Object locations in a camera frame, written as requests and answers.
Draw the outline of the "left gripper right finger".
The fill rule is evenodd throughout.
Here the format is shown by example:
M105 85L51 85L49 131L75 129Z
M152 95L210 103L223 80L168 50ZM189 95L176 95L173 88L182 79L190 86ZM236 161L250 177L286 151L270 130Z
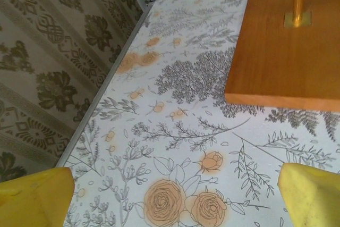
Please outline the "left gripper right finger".
M339 174L285 163L278 186L293 226L339 226Z

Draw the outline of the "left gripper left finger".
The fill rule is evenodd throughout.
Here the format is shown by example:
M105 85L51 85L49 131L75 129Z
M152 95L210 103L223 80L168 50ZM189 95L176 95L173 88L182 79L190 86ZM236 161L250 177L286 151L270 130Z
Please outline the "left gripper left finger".
M1 183L1 226L62 226L74 193L68 167Z

